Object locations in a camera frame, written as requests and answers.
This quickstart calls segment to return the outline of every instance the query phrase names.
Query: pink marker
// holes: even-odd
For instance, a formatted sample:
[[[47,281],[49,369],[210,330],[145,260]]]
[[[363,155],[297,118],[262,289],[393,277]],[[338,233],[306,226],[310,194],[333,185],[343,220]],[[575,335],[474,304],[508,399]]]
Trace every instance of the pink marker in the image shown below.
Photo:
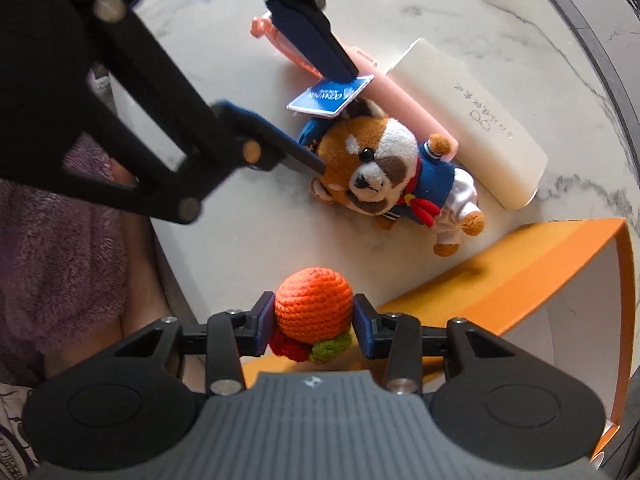
[[[251,34],[255,38],[266,36],[273,46],[292,62],[311,72],[317,78],[322,77],[300,51],[273,26],[269,14],[265,14],[261,18],[254,18],[251,25]],[[363,97],[372,100],[385,113],[404,124],[414,134],[419,143],[426,142],[432,134],[447,136],[452,150],[443,159],[451,160],[458,151],[457,140],[427,110],[422,108],[410,95],[391,81],[385,73],[380,72],[375,60],[357,47],[343,47],[358,67],[358,70],[360,70],[360,75],[375,74],[371,83],[362,91]]]

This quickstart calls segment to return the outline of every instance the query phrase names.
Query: metal screw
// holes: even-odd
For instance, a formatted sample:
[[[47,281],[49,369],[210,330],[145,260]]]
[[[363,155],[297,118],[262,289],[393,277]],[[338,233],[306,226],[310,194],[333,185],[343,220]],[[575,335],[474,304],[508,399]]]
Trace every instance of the metal screw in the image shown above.
[[[193,222],[200,216],[200,202],[193,196],[183,198],[178,202],[178,218],[183,222]]]
[[[411,379],[407,379],[404,377],[400,377],[397,379],[392,379],[386,384],[386,389],[397,395],[408,395],[414,394],[418,391],[418,385],[415,381]]]
[[[211,392],[216,395],[228,397],[240,392],[240,390],[242,390],[242,384],[233,379],[220,379],[211,383],[210,389]]]
[[[326,7],[326,0],[314,0],[318,9],[323,10]]]
[[[95,0],[94,15],[107,23],[118,23],[127,15],[127,4],[124,0]]]
[[[248,164],[255,164],[262,156],[262,148],[255,140],[250,139],[242,146],[242,156]]]

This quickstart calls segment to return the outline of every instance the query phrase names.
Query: blue tag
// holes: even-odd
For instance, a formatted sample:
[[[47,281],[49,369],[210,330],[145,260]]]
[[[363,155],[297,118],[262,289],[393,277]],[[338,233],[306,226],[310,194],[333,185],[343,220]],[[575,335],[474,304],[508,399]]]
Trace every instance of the blue tag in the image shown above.
[[[287,105],[289,110],[333,119],[353,101],[373,79],[373,75],[359,76],[350,83],[336,83],[323,79]]]

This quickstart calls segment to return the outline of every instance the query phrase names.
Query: black bead eye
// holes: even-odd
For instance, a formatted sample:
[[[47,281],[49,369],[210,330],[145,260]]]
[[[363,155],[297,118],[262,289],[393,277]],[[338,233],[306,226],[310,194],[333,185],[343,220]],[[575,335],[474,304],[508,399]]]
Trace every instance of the black bead eye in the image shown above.
[[[362,162],[371,162],[373,160],[373,156],[376,154],[374,150],[371,148],[365,148],[358,154],[358,158]]]

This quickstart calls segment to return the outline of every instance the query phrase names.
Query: orange knitted ball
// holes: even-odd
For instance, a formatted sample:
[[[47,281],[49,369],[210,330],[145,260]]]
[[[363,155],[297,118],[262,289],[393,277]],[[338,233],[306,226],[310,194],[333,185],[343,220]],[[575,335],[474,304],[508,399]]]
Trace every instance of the orange knitted ball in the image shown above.
[[[303,269],[280,285],[275,315],[285,335],[315,345],[349,330],[353,293],[349,283],[334,270]]]

